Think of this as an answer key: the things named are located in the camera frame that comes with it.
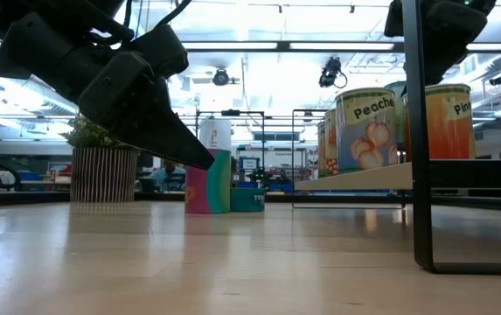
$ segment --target peaches can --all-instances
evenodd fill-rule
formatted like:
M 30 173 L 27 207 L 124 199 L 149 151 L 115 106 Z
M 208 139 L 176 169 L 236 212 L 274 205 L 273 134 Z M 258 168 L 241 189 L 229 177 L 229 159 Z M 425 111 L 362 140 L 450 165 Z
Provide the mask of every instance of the peaches can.
M 326 123 L 318 124 L 318 177 L 326 177 Z
M 337 113 L 331 109 L 324 115 L 325 127 L 325 171 L 326 176 L 337 175 Z
M 381 87 L 343 92 L 337 104 L 338 172 L 398 164 L 394 93 Z
M 403 97 L 406 108 L 413 106 Z M 476 158 L 470 87 L 441 84 L 425 87 L 428 154 L 432 159 Z M 406 161 L 411 160 L 409 119 L 406 119 Z

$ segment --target shelf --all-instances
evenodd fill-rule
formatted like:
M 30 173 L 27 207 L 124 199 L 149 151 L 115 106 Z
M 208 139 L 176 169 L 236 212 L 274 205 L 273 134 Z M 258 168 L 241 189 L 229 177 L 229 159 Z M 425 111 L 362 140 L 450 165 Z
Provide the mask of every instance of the shelf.
M 412 189 L 411 163 L 295 183 L 296 190 Z

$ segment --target wooden floor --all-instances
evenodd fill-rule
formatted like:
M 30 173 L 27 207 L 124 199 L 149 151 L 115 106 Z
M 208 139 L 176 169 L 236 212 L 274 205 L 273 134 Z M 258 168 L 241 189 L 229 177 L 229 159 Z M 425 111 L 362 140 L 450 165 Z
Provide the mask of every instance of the wooden floor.
M 435 209 L 437 260 L 501 262 L 501 212 Z M 411 213 L 0 208 L 0 314 L 501 314 L 501 276 L 437 276 Z

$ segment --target ceiling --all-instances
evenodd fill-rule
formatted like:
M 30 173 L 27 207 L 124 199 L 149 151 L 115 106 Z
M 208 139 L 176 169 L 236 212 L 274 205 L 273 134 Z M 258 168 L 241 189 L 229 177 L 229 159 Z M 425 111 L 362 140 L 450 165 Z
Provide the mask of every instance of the ceiling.
M 140 0 L 134 1 L 130 27 L 136 28 L 139 20 L 140 34 L 156 25 L 173 8 L 170 0 L 144 0 L 143 6 Z M 390 0 L 194 0 L 171 25 L 183 41 L 402 40 L 383 35 L 389 3 Z M 501 0 L 497 4 L 477 41 L 501 42 Z M 124 12 L 122 8 L 115 19 L 122 21 Z M 333 99 L 340 92 L 336 87 L 318 86 L 322 67 L 330 57 L 339 57 L 342 62 L 348 79 L 345 90 L 384 87 L 405 80 L 402 69 L 405 58 L 400 53 L 195 52 L 189 55 L 189 68 L 170 80 L 172 105 L 180 115 L 193 114 L 196 107 L 266 110 L 270 115 L 290 115 L 292 109 L 326 109 L 333 106 Z M 477 67 L 484 68 L 487 62 L 484 60 L 488 59 L 479 58 L 481 62 Z M 236 79 L 235 84 L 216 87 L 211 83 L 220 67 Z M 462 69 L 462 65 L 450 69 L 447 80 L 482 86 L 481 78 L 471 78 Z M 44 109 L 53 113 L 69 116 L 76 110 L 37 78 L 9 83 L 13 88 L 0 83 L 6 91 L 0 98 L 21 104 L 25 111 L 34 112 L 24 105 L 30 102 L 14 92 L 15 84 L 31 90 L 33 98 L 44 97 L 45 101 L 39 106 L 44 104 Z M 338 85 L 344 83 L 344 78 L 337 82 Z M 488 89 L 481 94 L 489 96 L 495 92 Z M 476 110 L 488 111 L 488 107 L 482 105 Z M 501 109 L 501 104 L 496 104 L 495 109 Z M 0 107 L 0 113 L 6 111 L 7 108 Z

